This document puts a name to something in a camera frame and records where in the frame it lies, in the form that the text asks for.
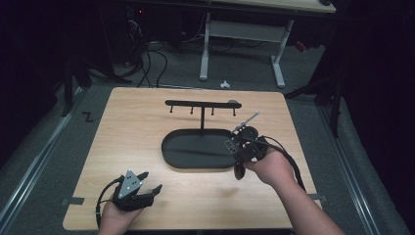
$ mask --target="desk leg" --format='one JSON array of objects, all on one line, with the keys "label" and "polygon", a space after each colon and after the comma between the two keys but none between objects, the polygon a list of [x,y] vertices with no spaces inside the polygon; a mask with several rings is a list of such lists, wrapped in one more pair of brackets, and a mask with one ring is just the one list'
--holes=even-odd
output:
[{"label": "desk leg", "polygon": [[287,26],[283,33],[283,38],[281,39],[281,42],[280,42],[278,53],[276,56],[271,56],[272,68],[274,68],[274,75],[275,75],[275,79],[277,80],[277,86],[279,88],[285,87],[284,77],[283,77],[283,74],[281,73],[280,60],[283,55],[284,48],[287,44],[288,37],[290,36],[293,23],[294,23],[293,20],[288,21]]},{"label": "desk leg", "polygon": [[205,46],[202,55],[200,80],[208,79],[208,38],[210,34],[210,13],[207,13],[207,22],[205,25]]}]

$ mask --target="handheld device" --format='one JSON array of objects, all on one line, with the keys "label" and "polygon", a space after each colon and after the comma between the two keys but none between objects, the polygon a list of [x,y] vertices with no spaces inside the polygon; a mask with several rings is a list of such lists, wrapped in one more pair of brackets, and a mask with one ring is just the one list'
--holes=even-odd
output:
[{"label": "handheld device", "polygon": [[[305,191],[304,184],[300,176],[300,170],[294,159],[288,154],[284,147],[275,139],[259,136],[258,131],[252,127],[247,126],[248,121],[259,115],[259,112],[255,112],[254,115],[248,118],[246,121],[239,124],[233,131],[232,137],[224,142],[225,147],[235,159],[234,173],[235,177],[240,180],[245,176],[244,163],[250,162],[253,159],[261,161],[265,158],[268,147],[271,147],[278,152],[282,153],[288,160],[293,168],[297,183]],[[279,146],[272,145],[266,141],[271,139],[276,142]]]},{"label": "handheld device", "polygon": [[[125,212],[132,212],[153,205],[154,198],[160,193],[162,184],[153,189],[151,193],[137,195],[138,190],[140,190],[143,185],[143,180],[147,178],[148,175],[149,172],[144,172],[136,176],[134,172],[129,169],[125,176],[120,176],[104,188],[98,198],[97,207],[95,209],[98,227],[100,227],[101,224],[100,205],[104,202],[112,201],[119,210]],[[116,183],[118,183],[118,186],[115,188],[113,198],[102,201],[105,192]]]}]

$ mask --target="human hand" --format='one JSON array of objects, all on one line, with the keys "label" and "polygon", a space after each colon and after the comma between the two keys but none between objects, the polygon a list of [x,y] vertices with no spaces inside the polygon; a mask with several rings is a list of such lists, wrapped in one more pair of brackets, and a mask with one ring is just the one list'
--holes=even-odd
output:
[{"label": "human hand", "polygon": [[261,161],[244,163],[244,167],[255,172],[262,182],[274,188],[280,183],[296,183],[293,168],[288,160],[271,147],[268,147]]},{"label": "human hand", "polygon": [[124,234],[132,221],[143,209],[136,211],[120,211],[113,202],[108,201],[103,210],[99,235]]}]

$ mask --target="white desk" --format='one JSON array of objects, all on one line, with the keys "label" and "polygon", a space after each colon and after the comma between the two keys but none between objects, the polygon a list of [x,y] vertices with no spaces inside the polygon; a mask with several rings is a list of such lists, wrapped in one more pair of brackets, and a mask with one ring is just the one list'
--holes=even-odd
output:
[{"label": "white desk", "polygon": [[[281,8],[295,11],[308,11],[315,13],[335,13],[333,5],[324,6],[318,0],[209,0],[211,2],[244,4],[258,7]],[[208,43],[211,36],[230,37],[237,39],[249,39],[279,43],[274,56],[271,56],[271,65],[274,69],[275,79],[279,88],[285,87],[284,77],[281,73],[280,60],[287,44],[288,37],[294,21],[289,20],[286,26],[267,26],[250,23],[231,23],[212,21],[210,13],[207,13],[205,29],[205,45],[202,55],[200,80],[208,79]]]}]

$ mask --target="wooden tabletop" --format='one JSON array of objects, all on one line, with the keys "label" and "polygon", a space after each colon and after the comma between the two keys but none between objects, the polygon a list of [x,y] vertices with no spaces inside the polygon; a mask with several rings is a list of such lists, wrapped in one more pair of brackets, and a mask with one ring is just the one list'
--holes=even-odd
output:
[{"label": "wooden tabletop", "polygon": [[[97,230],[95,206],[104,189],[128,169],[150,172],[138,194],[162,184],[152,207],[146,208],[131,226],[142,229],[290,228],[283,205],[272,188],[247,170],[242,180],[233,168],[179,169],[167,164],[161,141],[170,131],[200,128],[200,109],[166,106],[165,100],[228,102],[242,108],[206,114],[205,128],[233,130],[249,122],[260,135],[277,139],[299,165],[307,193],[315,193],[284,96],[278,92],[115,88],[73,193],[82,205],[69,205],[64,228]],[[104,199],[114,192],[113,186]]]},{"label": "wooden tabletop", "polygon": [[315,13],[335,13],[333,4],[324,6],[318,0],[211,0],[229,4],[244,4],[258,7],[282,8]]}]

